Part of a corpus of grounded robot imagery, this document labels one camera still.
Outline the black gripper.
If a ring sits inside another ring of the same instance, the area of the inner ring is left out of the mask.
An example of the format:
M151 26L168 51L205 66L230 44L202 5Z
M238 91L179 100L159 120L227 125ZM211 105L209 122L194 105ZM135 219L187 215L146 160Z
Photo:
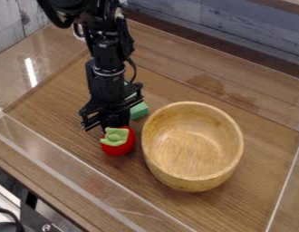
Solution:
M144 101L143 84L128 82L124 73L124 64L116 69L104 70L98 67L95 59L86 63L91 99L79 111L84 131L91 131L98 126L107 129L130 125L130 107Z

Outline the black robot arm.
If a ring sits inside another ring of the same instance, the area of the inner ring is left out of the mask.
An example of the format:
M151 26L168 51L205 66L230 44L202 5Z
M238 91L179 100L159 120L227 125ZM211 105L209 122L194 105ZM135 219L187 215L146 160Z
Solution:
M84 38L91 58L86 76L91 99L79 114L82 126L122 128L130 124L131 108L144 101L143 84L126 78L135 40L128 30L124 0L36 0L54 25L72 28Z

